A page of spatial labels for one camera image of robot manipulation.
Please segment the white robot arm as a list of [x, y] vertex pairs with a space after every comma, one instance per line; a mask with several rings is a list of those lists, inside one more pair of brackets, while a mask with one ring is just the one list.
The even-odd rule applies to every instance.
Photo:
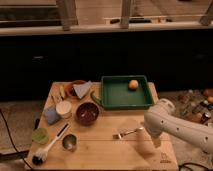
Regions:
[[174, 104], [165, 98], [158, 100], [144, 114], [144, 127], [149, 135], [158, 138], [163, 132], [213, 154], [213, 128], [172, 116]]

